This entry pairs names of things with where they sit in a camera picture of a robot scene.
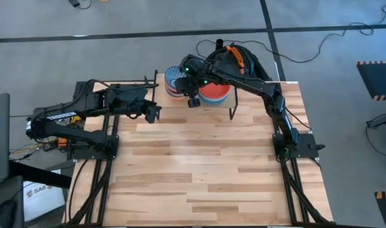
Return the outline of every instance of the black cable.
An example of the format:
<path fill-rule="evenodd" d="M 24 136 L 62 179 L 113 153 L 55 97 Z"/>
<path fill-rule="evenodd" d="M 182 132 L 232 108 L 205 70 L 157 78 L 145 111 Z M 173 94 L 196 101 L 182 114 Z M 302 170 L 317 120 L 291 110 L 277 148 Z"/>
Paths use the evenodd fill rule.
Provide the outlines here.
<path fill-rule="evenodd" d="M 106 165 L 104 172 L 103 172 L 102 176 L 100 177 L 99 182 L 97 183 L 97 186 L 90 192 L 85 203 L 82 205 L 82 207 L 79 209 L 79 211 L 73 217 L 73 219 L 68 221 L 69 224 L 79 224 L 79 222 L 82 220 L 82 218 L 86 214 L 86 211 L 91 206 L 92 202 L 95 200 L 99 191 L 102 189 L 102 187 L 105 185 L 105 183 L 107 181 L 109 181 L 109 172 L 110 172 L 110 166 Z"/>
<path fill-rule="evenodd" d="M 24 148 L 25 146 L 35 146 L 37 145 L 38 143 L 29 143 L 29 144 L 26 144 L 24 146 L 21 146 L 20 148 L 15 148 L 15 149 L 9 149 L 10 153 L 12 152 L 15 152 L 15 151 L 21 151 L 21 150 L 24 150 L 24 149 L 30 149 L 30 148 Z"/>
<path fill-rule="evenodd" d="M 316 163 L 317 166 L 319 166 L 319 168 L 321 169 L 320 163 L 318 161 L 316 161 L 315 158 L 309 158 L 309 159 L 311 159 L 314 163 Z"/>
<path fill-rule="evenodd" d="M 82 7 L 78 6 L 78 9 L 81 9 L 81 10 L 87 10 L 87 9 L 89 9 L 91 6 L 92 6 L 92 0 L 89 0 L 89 5 L 88 5 L 87 7 L 82 8 Z"/>
<path fill-rule="evenodd" d="M 86 165 L 86 162 L 88 161 L 88 159 L 86 159 L 84 161 L 84 163 L 80 166 L 79 168 L 79 171 L 75 177 L 75 181 L 73 181 L 73 186 L 72 186 L 72 192 L 71 192 L 71 196 L 70 196 L 70 199 L 69 199 L 69 211 L 68 211 L 68 216 L 69 216 L 69 220 L 71 220 L 71 207 L 72 207 L 72 198 L 73 198 L 73 192 L 75 191 L 75 186 L 77 184 L 77 181 L 78 181 L 78 177 L 79 177 L 79 174 L 80 172 L 82 171 L 82 169 L 84 168 L 84 166 Z"/>
<path fill-rule="evenodd" d="M 64 224 L 66 223 L 66 203 L 64 204 Z"/>
<path fill-rule="evenodd" d="M 276 162 L 279 162 L 280 163 L 280 158 L 278 159 L 278 156 L 275 156 L 275 160 Z M 286 159 L 285 159 L 285 162 L 288 162 L 290 160 L 290 156 L 288 156 Z"/>
<path fill-rule="evenodd" d="M 307 127 L 309 130 L 312 130 L 311 127 L 307 126 L 307 125 L 306 125 L 305 123 L 303 123 L 300 119 L 298 119 L 298 118 L 296 117 L 296 115 L 293 114 L 287 107 L 285 107 L 285 108 L 286 108 L 286 111 L 287 111 L 288 113 L 290 113 L 290 115 L 292 115 L 298 122 L 300 122 L 300 124 L 302 124 L 303 126 Z"/>
<path fill-rule="evenodd" d="M 382 19 L 381 19 L 380 21 L 378 21 L 378 22 L 372 23 L 371 25 L 378 25 L 378 24 L 381 24 L 381 23 L 384 22 L 384 20 L 385 20 L 385 18 L 386 18 L 386 9 L 385 9 L 385 8 L 386 8 L 386 5 L 384 5 L 384 6 L 382 7 L 382 12 L 383 12 Z M 315 60 L 315 59 L 321 54 L 321 48 L 322 48 L 322 45 L 324 45 L 324 43 L 325 43 L 325 41 L 328 39 L 328 37 L 330 37 L 330 36 L 332 36 L 332 35 L 336 35 L 336 36 L 339 36 L 339 37 L 343 37 L 343 36 L 345 36 L 345 33 L 348 31 L 348 29 L 349 29 L 351 26 L 353 26 L 353 25 L 360 25 L 360 27 L 358 28 L 358 31 L 359 31 L 361 34 L 363 34 L 363 35 L 370 36 L 370 35 L 373 35 L 373 33 L 375 32 L 374 29 L 371 27 L 371 25 L 367 25 L 367 24 L 365 24 L 365 23 L 363 23 L 363 22 L 352 22 L 352 23 L 348 24 L 348 26 L 345 28 L 345 30 L 343 31 L 342 34 L 331 33 L 331 34 L 326 35 L 326 36 L 324 37 L 324 39 L 322 40 L 322 42 L 320 43 L 320 45 L 318 46 L 318 52 L 317 52 L 317 54 L 314 55 L 312 58 L 310 58 L 310 59 L 308 59 L 308 60 L 303 60 L 303 61 L 293 60 L 292 58 L 290 58 L 290 57 L 288 57 L 288 56 L 286 56 L 286 55 L 284 55 L 284 54 L 276 53 L 276 52 L 274 52 L 274 51 L 268 49 L 268 47 L 266 47 L 266 45 L 265 45 L 264 43 L 259 42 L 259 41 L 233 41 L 233 40 L 224 40 L 224 41 L 225 41 L 225 42 L 238 42 L 238 43 L 241 43 L 241 44 L 245 44 L 245 43 L 248 43 L 248 42 L 254 42 L 254 43 L 263 45 L 263 47 L 265 47 L 265 49 L 266 49 L 268 52 L 273 53 L 273 54 L 278 55 L 278 56 L 281 56 L 281 57 L 284 57 L 284 58 L 286 58 L 286 59 L 288 59 L 288 60 L 290 60 L 290 61 L 292 61 L 292 62 L 294 62 L 294 63 L 308 63 L 308 62 L 310 62 L 310 61 Z M 366 29 L 370 30 L 370 32 L 369 32 L 369 33 L 363 32 L 363 30 L 366 30 Z M 204 39 L 204 40 L 202 40 L 202 41 L 200 41 L 200 42 L 198 42 L 198 43 L 196 44 L 196 52 L 197 52 L 197 55 L 200 56 L 200 57 L 203 57 L 203 58 L 205 58 L 205 56 L 203 56 L 203 55 L 201 55 L 201 54 L 199 53 L 199 48 L 198 48 L 198 47 L 199 47 L 200 43 L 202 43 L 202 42 L 204 42 L 204 41 L 207 41 L 207 42 L 211 42 L 211 43 L 213 43 L 213 44 L 216 44 L 216 42 L 211 41 L 211 40 L 208 40 L 208 39 Z"/>
<path fill-rule="evenodd" d="M 70 166 L 68 166 L 68 167 L 64 167 L 64 168 L 54 168 L 54 169 L 47 169 L 47 171 L 52 171 L 52 170 L 63 170 L 63 169 L 67 169 L 67 168 L 72 168 L 72 167 L 74 167 L 75 166 L 75 164 L 73 164 L 73 165 L 70 165 Z"/>
<path fill-rule="evenodd" d="M 135 88 L 132 88 L 132 89 L 126 89 L 126 90 L 123 90 L 122 92 L 128 92 L 128 91 L 133 91 L 133 90 L 136 90 L 136 89 L 143 89 L 143 88 L 146 88 L 146 89 L 151 89 L 151 88 L 154 88 L 154 87 L 157 87 L 159 86 L 159 84 L 149 84 L 149 85 L 138 85 L 138 84 L 133 84 L 131 86 L 136 86 Z"/>
<path fill-rule="evenodd" d="M 30 158 L 33 154 L 35 154 L 36 152 L 40 151 L 40 148 L 34 148 L 33 152 L 32 153 L 27 153 L 26 155 L 24 155 L 23 157 L 21 158 L 18 158 L 18 159 L 15 159 L 15 158 L 9 158 L 10 160 L 14 161 L 14 162 L 20 162 L 24 159 L 27 159 L 27 158 Z"/>
<path fill-rule="evenodd" d="M 385 153 L 380 152 L 380 151 L 373 145 L 373 143 L 370 141 L 369 134 L 368 134 L 368 126 L 366 126 L 366 129 L 365 129 L 365 132 L 364 132 L 364 133 L 366 134 L 366 138 L 368 139 L 368 142 L 370 143 L 370 146 L 371 146 L 377 153 L 379 153 L 379 154 L 381 154 L 381 155 L 383 155 L 383 156 L 386 156 Z"/>
<path fill-rule="evenodd" d="M 249 78 L 249 77 L 243 77 L 243 76 L 241 76 L 241 75 L 234 75 L 234 74 L 232 74 L 232 73 L 230 73 L 230 72 L 227 72 L 227 71 L 221 69 L 221 68 L 218 67 L 218 66 L 215 66 L 214 64 L 210 63 L 210 62 L 207 61 L 207 60 L 204 60 L 204 59 L 199 58 L 199 57 L 194 56 L 194 55 L 191 55 L 191 57 L 192 57 L 192 58 L 195 58 L 195 59 L 197 59 L 197 60 L 201 60 L 201 61 L 203 61 L 205 64 L 207 64 L 207 65 L 209 65 L 209 66 L 211 66 L 211 67 L 214 67 L 215 69 L 217 69 L 217 70 L 219 70 L 219 71 L 221 71 L 221 72 L 223 72 L 223 73 L 226 73 L 226 74 L 228 74 L 228 75 L 231 76 L 231 77 L 234 77 L 234 78 L 237 78 L 237 79 L 257 80 L 257 81 L 265 82 L 264 80 L 259 79 L 259 78 L 252 79 L 252 78 Z"/>
<path fill-rule="evenodd" d="M 30 183 L 30 184 L 27 184 L 26 186 L 24 186 L 24 187 L 21 187 L 20 188 L 20 190 L 19 191 L 17 191 L 17 193 L 15 193 L 12 197 L 11 197 L 11 199 L 10 200 L 12 200 L 17 194 L 19 194 L 20 192 L 22 192 L 27 186 L 30 186 L 30 185 L 32 185 L 32 184 L 35 184 L 35 182 L 33 182 L 33 183 Z"/>
<path fill-rule="evenodd" d="M 10 118 L 14 118 L 14 117 L 31 117 L 31 115 L 12 115 L 12 116 L 9 116 Z"/>

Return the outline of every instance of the black stand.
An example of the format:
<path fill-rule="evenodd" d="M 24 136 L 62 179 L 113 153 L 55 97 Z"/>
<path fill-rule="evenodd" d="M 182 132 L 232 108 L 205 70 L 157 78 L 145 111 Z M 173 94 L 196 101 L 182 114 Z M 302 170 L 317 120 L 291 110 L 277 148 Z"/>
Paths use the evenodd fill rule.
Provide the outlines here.
<path fill-rule="evenodd" d="M 43 183 L 48 186 L 69 189 L 71 177 L 56 174 L 39 168 L 30 167 L 15 161 L 9 161 L 9 176 L 22 176 L 25 181 Z"/>
<path fill-rule="evenodd" d="M 237 88 L 234 86 L 234 93 L 235 93 L 235 107 L 232 109 L 230 108 L 230 120 L 233 119 L 233 116 L 235 115 L 235 111 L 237 111 L 238 107 L 238 93 L 237 93 Z"/>
<path fill-rule="evenodd" d="M 156 84 L 156 75 L 158 74 L 158 71 L 155 70 L 154 74 L 154 80 L 148 80 L 148 82 L 153 82 Z M 145 82 L 145 80 L 123 80 L 123 81 L 116 81 L 116 82 Z M 77 91 L 81 90 L 82 86 L 77 86 L 75 89 L 75 95 L 78 93 Z M 152 101 L 155 99 L 155 87 L 153 88 L 153 96 L 152 96 Z M 111 130 L 111 135 L 110 137 L 113 137 L 116 139 L 116 143 L 118 144 L 118 124 L 120 121 L 120 116 L 115 115 L 114 120 L 113 120 L 113 125 L 110 126 L 112 127 Z M 104 116 L 103 120 L 103 126 L 102 126 L 102 131 L 107 132 L 109 128 L 109 116 Z M 76 154 L 83 153 L 82 149 L 78 149 L 76 147 L 73 148 L 74 152 L 71 153 L 69 156 L 70 158 L 76 158 Z M 91 159 L 96 159 L 96 164 L 94 167 L 94 172 L 93 172 L 93 177 L 92 177 L 92 184 L 90 186 L 90 194 L 89 197 L 86 199 L 85 203 L 82 205 L 81 209 L 76 213 L 74 218 L 70 221 L 68 221 L 64 226 L 65 227 L 101 227 L 103 224 L 104 220 L 104 211 L 106 209 L 106 202 L 108 199 L 108 189 L 109 189 L 109 178 L 110 178 L 110 173 L 111 173 L 111 166 L 113 164 L 113 160 L 116 158 L 117 154 L 117 146 L 112 147 L 110 149 L 111 151 L 107 151 L 107 155 L 111 155 L 110 157 L 101 157 L 101 156 L 93 156 Z M 104 168 L 104 172 L 101 175 L 101 167 L 102 167 L 102 162 L 106 161 L 106 167 Z M 94 211 L 94 202 L 96 199 L 97 194 L 101 192 L 101 199 L 100 199 L 100 204 L 98 214 L 97 214 L 97 222 L 92 223 L 92 213 Z M 79 224 L 82 220 L 82 217 L 85 216 L 85 224 Z"/>

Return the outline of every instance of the bowl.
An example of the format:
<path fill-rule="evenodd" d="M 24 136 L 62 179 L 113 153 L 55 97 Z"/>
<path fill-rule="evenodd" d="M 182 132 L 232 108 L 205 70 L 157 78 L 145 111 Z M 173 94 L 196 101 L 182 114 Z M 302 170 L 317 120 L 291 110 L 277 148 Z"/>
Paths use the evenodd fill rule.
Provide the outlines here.
<path fill-rule="evenodd" d="M 206 96 L 203 96 L 201 93 L 199 93 L 199 97 L 207 102 L 207 103 L 210 103 L 212 105 L 217 105 L 217 104 L 220 104 L 222 103 L 227 97 L 228 97 L 228 94 L 226 94 L 224 97 L 222 98 L 218 98 L 218 99 L 211 99 L 211 98 L 207 98 Z"/>
<path fill-rule="evenodd" d="M 230 85 L 216 85 L 210 83 L 202 88 L 200 88 L 201 96 L 209 99 L 221 99 L 225 98 L 226 95 L 230 92 Z"/>
<path fill-rule="evenodd" d="M 183 72 L 180 72 L 179 67 L 177 67 L 177 66 L 172 66 L 172 67 L 168 68 L 165 72 L 165 82 L 174 91 L 176 91 L 176 86 L 175 86 L 176 79 L 180 79 L 182 77 L 186 77 L 186 74 Z"/>
<path fill-rule="evenodd" d="M 166 89 L 168 89 L 169 91 L 171 91 L 175 94 L 180 94 L 178 91 L 176 91 L 176 89 L 174 89 L 170 85 L 168 85 L 168 83 L 166 83 L 166 81 L 165 81 L 165 87 L 166 87 Z"/>
<path fill-rule="evenodd" d="M 183 94 L 176 93 L 176 92 L 169 90 L 169 88 L 167 86 L 165 87 L 165 90 L 169 96 L 174 97 L 174 98 L 182 98 L 184 96 Z"/>

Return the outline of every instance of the wooden table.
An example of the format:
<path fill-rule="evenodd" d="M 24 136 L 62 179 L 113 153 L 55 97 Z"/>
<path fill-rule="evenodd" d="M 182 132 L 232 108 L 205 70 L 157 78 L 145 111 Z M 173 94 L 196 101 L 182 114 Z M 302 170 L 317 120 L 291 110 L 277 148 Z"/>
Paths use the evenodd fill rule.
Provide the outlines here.
<path fill-rule="evenodd" d="M 282 83 L 282 90 L 287 107 L 307 123 L 299 84 Z M 164 96 L 167 94 L 157 88 L 155 101 L 159 105 L 167 99 Z M 260 97 L 241 90 L 238 97 L 233 120 L 224 109 L 174 109 L 169 104 L 154 124 L 143 117 L 131 120 L 121 116 L 120 145 L 103 225 L 290 224 L 282 172 L 271 140 L 271 118 Z M 290 120 L 301 132 L 307 131 L 294 118 Z M 103 117 L 88 118 L 85 129 L 101 129 L 102 122 Z M 75 166 L 74 176 L 81 163 Z M 298 159 L 298 163 L 306 196 L 332 220 L 320 169 L 307 158 Z M 94 166 L 95 161 L 88 161 L 79 174 L 73 215 L 89 195 Z M 295 194 L 294 201 L 301 220 Z M 99 202 L 100 196 L 92 221 L 97 219 Z"/>

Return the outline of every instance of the gray floor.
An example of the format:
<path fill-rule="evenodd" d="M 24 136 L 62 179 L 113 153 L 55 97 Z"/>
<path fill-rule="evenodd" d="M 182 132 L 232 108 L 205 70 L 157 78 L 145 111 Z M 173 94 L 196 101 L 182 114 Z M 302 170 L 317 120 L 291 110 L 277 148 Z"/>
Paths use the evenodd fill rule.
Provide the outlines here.
<path fill-rule="evenodd" d="M 0 0 L 0 38 L 84 34 L 119 34 L 180 30 L 265 28 L 257 0 L 111 0 L 80 11 L 67 0 Z M 386 0 L 266 0 L 273 27 L 312 27 L 373 23 Z M 296 60 L 312 57 L 329 32 L 276 33 L 278 49 Z M 196 53 L 202 39 L 265 42 L 262 34 L 197 35 L 89 41 L 0 44 L 0 93 L 11 94 L 11 114 L 26 115 L 37 106 L 71 100 L 76 81 L 121 80 L 153 76 Z M 246 45 L 277 79 L 270 53 Z M 202 54 L 214 47 L 203 43 Z M 356 68 L 357 61 L 386 60 L 386 29 L 367 37 L 349 31 L 330 37 L 314 61 L 296 64 L 282 58 L 287 80 L 299 81 L 310 124 L 319 143 L 321 166 L 333 217 L 340 224 L 384 227 L 375 191 L 386 191 L 386 157 L 370 147 L 365 121 L 386 112 L 386 102 L 371 100 Z M 29 142 L 25 118 L 11 118 L 11 148 Z M 386 152 L 386 126 L 370 131 Z M 59 152 L 37 153 L 24 161 L 46 168 L 63 162 Z"/>

